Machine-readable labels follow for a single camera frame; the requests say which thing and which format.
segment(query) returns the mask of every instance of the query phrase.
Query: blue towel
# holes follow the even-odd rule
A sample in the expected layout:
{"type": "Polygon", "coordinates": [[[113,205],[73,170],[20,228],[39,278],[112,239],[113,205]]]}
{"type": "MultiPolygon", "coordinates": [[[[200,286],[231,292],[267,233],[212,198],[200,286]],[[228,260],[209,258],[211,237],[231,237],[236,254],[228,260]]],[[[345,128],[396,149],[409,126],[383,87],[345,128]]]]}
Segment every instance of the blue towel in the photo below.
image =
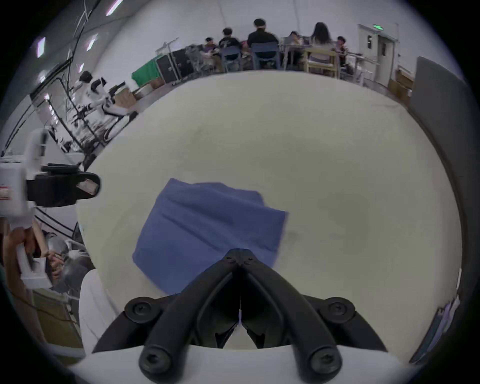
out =
{"type": "Polygon", "coordinates": [[[140,233],[133,261],[168,295],[181,292],[229,250],[251,250],[273,266],[286,212],[255,191],[170,179],[140,233]]]}

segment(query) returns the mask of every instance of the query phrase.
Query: woman with long hair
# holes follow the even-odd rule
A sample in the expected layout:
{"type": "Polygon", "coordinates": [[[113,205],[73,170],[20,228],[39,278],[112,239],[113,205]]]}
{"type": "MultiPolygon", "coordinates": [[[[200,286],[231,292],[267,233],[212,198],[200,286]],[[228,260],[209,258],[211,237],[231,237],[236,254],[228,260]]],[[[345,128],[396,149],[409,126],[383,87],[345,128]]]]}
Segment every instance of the woman with long hair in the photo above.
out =
{"type": "MultiPolygon", "coordinates": [[[[330,38],[330,32],[325,23],[317,23],[311,37],[311,43],[316,48],[327,51],[335,50],[335,46],[330,38]]],[[[312,53],[309,60],[320,63],[329,63],[331,56],[322,55],[321,53],[312,53]]]]}

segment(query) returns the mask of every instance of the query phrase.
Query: gray panel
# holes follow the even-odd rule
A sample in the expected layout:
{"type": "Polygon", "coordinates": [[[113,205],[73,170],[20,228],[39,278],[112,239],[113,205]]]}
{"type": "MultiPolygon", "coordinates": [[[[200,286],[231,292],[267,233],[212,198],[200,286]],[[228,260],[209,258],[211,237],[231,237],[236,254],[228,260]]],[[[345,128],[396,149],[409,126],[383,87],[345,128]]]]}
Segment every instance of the gray panel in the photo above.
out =
{"type": "Polygon", "coordinates": [[[462,299],[470,297],[480,268],[480,111],[469,86],[419,57],[409,112],[425,130],[448,173],[463,235],[462,299]]]}

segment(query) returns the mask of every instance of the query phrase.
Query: screw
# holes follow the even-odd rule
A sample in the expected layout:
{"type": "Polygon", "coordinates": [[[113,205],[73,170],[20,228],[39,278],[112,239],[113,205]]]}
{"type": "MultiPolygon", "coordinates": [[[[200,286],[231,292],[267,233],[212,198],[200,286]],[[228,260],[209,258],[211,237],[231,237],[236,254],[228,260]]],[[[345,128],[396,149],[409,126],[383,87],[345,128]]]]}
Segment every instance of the screw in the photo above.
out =
{"type": "Polygon", "coordinates": [[[151,310],[152,307],[150,306],[150,304],[145,302],[138,303],[133,307],[133,313],[139,316],[145,316],[149,314],[151,310]]]}
{"type": "Polygon", "coordinates": [[[141,360],[141,365],[146,371],[158,374],[167,372],[172,365],[172,361],[163,349],[150,347],[145,358],[141,360]]]}
{"type": "Polygon", "coordinates": [[[310,358],[310,367],[318,374],[331,374],[340,369],[342,360],[336,349],[326,347],[316,351],[310,358]]]}
{"type": "Polygon", "coordinates": [[[342,316],[345,313],[347,313],[347,307],[343,303],[333,303],[328,306],[328,310],[334,315],[334,316],[342,316]]]}

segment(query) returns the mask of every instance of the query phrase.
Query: white table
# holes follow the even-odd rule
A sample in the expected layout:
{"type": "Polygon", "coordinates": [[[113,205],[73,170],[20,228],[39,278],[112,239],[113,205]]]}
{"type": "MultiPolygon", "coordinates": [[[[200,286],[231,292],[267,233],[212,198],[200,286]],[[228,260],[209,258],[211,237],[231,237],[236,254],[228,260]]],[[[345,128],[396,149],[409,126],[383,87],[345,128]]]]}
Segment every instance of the white table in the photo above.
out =
{"type": "Polygon", "coordinates": [[[89,171],[84,240],[120,307],[163,293],[132,261],[168,180],[259,191],[289,212],[275,270],[300,293],[351,300],[408,360],[456,291],[458,209],[431,143],[395,101],[302,72],[211,76],[132,122],[89,171]]]}

